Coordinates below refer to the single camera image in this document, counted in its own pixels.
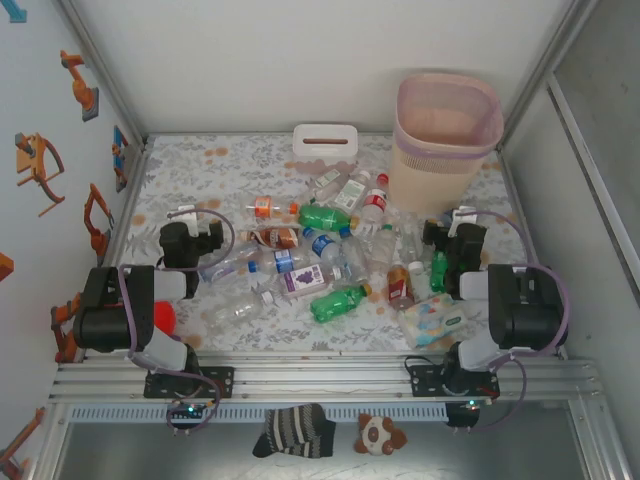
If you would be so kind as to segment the white cap clear bottle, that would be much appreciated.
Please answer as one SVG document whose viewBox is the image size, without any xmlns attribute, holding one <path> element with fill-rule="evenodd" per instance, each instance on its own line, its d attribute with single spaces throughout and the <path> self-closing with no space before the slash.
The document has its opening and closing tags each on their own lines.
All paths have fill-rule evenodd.
<svg viewBox="0 0 640 480">
<path fill-rule="evenodd" d="M 430 285 L 430 273 L 422 261 L 416 260 L 408 264 L 414 299 L 417 303 L 431 298 L 434 293 Z"/>
</svg>

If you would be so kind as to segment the white cap green label bottle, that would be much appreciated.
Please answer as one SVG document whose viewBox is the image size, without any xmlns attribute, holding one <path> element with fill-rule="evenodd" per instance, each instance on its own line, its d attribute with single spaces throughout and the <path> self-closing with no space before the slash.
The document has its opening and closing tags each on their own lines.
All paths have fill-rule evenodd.
<svg viewBox="0 0 640 480">
<path fill-rule="evenodd" d="M 350 176 L 333 200 L 333 206 L 346 214 L 352 214 L 367 193 L 370 180 L 371 174 L 365 170 Z"/>
</svg>

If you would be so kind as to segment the red label tea bottle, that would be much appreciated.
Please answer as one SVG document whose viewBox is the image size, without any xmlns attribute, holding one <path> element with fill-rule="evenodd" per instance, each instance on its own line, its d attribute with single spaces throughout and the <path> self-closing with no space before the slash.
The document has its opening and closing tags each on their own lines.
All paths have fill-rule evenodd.
<svg viewBox="0 0 640 480">
<path fill-rule="evenodd" d="M 401 263 L 393 264 L 387 273 L 388 302 L 392 308 L 402 311 L 415 304 L 408 269 Z"/>
</svg>

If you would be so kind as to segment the blue label water bottle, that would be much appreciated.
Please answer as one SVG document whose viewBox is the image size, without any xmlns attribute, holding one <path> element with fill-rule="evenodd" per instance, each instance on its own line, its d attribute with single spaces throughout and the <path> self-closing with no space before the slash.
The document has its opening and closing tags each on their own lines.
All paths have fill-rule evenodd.
<svg viewBox="0 0 640 480">
<path fill-rule="evenodd" d="M 326 264 L 340 265 L 340 247 L 328 234 L 310 227 L 304 227 L 302 235 L 305 244 L 313 255 Z"/>
<path fill-rule="evenodd" d="M 250 273 L 277 275 L 289 273 L 311 264 L 309 255 L 300 248 L 263 251 L 247 264 Z"/>
</svg>

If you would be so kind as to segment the aluminium rail frame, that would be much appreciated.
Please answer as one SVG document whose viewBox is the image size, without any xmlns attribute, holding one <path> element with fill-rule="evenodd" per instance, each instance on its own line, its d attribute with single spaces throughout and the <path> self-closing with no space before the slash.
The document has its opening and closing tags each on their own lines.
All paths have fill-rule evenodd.
<svg viewBox="0 0 640 480">
<path fill-rule="evenodd" d="M 201 365 L 234 370 L 234 402 L 408 402 L 408 368 L 419 360 L 405 352 L 202 352 Z M 140 401 L 144 370 L 117 355 L 89 354 L 59 366 L 49 393 L 52 403 Z M 604 388 L 590 360 L 524 358 L 497 373 L 500 397 L 530 401 L 598 397 Z"/>
</svg>

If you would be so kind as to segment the red cap red label bottle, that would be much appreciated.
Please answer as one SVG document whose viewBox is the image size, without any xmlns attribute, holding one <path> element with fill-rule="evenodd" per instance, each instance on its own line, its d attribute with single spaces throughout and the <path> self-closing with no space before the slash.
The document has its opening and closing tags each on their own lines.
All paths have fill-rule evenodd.
<svg viewBox="0 0 640 480">
<path fill-rule="evenodd" d="M 370 224 L 379 223 L 385 213 L 388 200 L 389 177 L 381 173 L 376 177 L 373 187 L 368 191 L 363 206 L 361 219 Z"/>
</svg>

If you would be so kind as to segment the blue cap clear water bottle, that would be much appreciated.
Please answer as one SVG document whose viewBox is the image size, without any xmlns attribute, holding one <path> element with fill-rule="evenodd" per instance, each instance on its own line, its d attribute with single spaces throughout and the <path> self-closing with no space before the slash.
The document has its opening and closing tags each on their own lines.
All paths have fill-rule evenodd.
<svg viewBox="0 0 640 480">
<path fill-rule="evenodd" d="M 360 241 L 354 237 L 348 227 L 339 230 L 344 268 L 350 279 L 356 283 L 366 283 L 369 269 Z"/>
</svg>

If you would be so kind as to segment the green cap clear bottle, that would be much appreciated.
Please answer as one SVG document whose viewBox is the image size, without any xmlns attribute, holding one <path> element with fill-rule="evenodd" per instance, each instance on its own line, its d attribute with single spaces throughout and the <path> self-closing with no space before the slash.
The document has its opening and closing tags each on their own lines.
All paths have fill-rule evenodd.
<svg viewBox="0 0 640 480">
<path fill-rule="evenodd" d="M 396 233 L 390 223 L 383 224 L 373 235 L 370 266 L 374 271 L 387 270 L 396 247 Z"/>
</svg>

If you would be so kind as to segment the clear plastic bottle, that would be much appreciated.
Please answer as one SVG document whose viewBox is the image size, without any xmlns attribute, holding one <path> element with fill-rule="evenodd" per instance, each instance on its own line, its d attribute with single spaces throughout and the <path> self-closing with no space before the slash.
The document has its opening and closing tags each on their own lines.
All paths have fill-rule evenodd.
<svg viewBox="0 0 640 480">
<path fill-rule="evenodd" d="M 274 297 L 268 290 L 246 292 L 225 299 L 207 311 L 207 320 L 214 326 L 238 326 L 255 320 L 270 305 Z"/>
<path fill-rule="evenodd" d="M 399 234 L 401 260 L 406 264 L 421 260 L 423 243 L 419 221 L 414 213 L 403 212 L 400 214 Z"/>
</svg>

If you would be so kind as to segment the brown cola bottle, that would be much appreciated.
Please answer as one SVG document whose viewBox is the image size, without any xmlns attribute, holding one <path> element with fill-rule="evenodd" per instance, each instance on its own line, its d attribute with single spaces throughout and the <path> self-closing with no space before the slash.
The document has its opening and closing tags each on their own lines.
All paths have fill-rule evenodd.
<svg viewBox="0 0 640 480">
<path fill-rule="evenodd" d="M 297 228 L 277 226 L 247 231 L 244 238 L 273 250 L 297 248 L 300 242 Z"/>
</svg>

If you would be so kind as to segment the small controller board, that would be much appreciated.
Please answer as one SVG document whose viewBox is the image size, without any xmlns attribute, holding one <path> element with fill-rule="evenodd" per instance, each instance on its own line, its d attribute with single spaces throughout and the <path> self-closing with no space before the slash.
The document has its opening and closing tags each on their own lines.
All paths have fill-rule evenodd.
<svg viewBox="0 0 640 480">
<path fill-rule="evenodd" d="M 177 420 L 201 420 L 207 409 L 206 404 L 177 403 L 170 407 L 168 413 L 172 419 Z"/>
<path fill-rule="evenodd" d="M 447 420 L 446 425 L 454 429 L 474 428 L 480 418 L 481 408 L 491 406 L 494 400 L 465 400 L 461 402 L 447 402 L 445 404 Z"/>
</svg>

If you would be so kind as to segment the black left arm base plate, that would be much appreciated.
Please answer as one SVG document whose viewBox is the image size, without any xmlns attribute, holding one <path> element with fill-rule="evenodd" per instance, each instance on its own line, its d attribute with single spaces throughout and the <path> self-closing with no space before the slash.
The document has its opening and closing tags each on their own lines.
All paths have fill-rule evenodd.
<svg viewBox="0 0 640 480">
<path fill-rule="evenodd" d="M 222 398 L 230 398 L 233 392 L 233 367 L 201 367 L 199 374 L 211 380 L 220 390 Z M 208 382 L 175 375 L 147 373 L 143 397 L 147 399 L 209 398 L 214 399 L 215 388 Z"/>
</svg>

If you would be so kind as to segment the floral patterned tablecloth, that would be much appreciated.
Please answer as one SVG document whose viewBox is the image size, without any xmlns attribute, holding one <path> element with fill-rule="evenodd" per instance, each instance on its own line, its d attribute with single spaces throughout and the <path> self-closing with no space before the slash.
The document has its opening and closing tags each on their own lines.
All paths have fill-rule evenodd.
<svg viewBox="0 0 640 480">
<path fill-rule="evenodd" d="M 149 138 L 144 169 L 134 185 L 131 223 L 120 258 L 152 264 L 161 256 L 159 234 L 169 211 L 195 205 L 225 215 L 237 231 L 258 226 L 243 207 L 252 197 L 294 199 L 329 166 L 298 160 L 288 134 L 155 135 Z M 516 209 L 503 164 L 488 156 L 463 201 L 481 211 L 488 229 L 484 263 L 517 263 L 525 253 L 513 229 Z M 327 324 L 314 321 L 310 298 L 277 295 L 272 306 L 250 320 L 227 320 L 219 310 L 229 296 L 251 290 L 276 291 L 276 277 L 246 267 L 215 282 L 201 282 L 195 296 L 176 306 L 178 335 L 207 351 L 405 351 L 408 343 L 387 300 L 386 276 L 370 279 L 373 292 L 355 310 Z"/>
</svg>

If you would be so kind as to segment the green bottle with yellow cap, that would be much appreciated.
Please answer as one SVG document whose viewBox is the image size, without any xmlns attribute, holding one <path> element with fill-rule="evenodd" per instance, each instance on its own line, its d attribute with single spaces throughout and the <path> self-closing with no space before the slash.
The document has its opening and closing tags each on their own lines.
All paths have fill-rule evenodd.
<svg viewBox="0 0 640 480">
<path fill-rule="evenodd" d="M 344 228 L 355 230 L 360 224 L 360 218 L 338 208 L 313 203 L 300 207 L 298 223 L 303 227 L 316 230 L 339 232 Z"/>
<path fill-rule="evenodd" d="M 310 311 L 317 323 L 327 323 L 357 308 L 371 293 L 371 286 L 367 283 L 345 287 L 314 299 Z"/>
</svg>

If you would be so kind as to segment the white tissue box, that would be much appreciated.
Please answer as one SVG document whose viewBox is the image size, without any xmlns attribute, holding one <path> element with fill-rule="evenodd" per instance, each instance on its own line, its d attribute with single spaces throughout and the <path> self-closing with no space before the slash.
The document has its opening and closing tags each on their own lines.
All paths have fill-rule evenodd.
<svg viewBox="0 0 640 480">
<path fill-rule="evenodd" d="M 346 124 L 300 124 L 293 130 L 293 161 L 301 172 L 332 168 L 351 173 L 359 150 L 358 131 Z"/>
</svg>

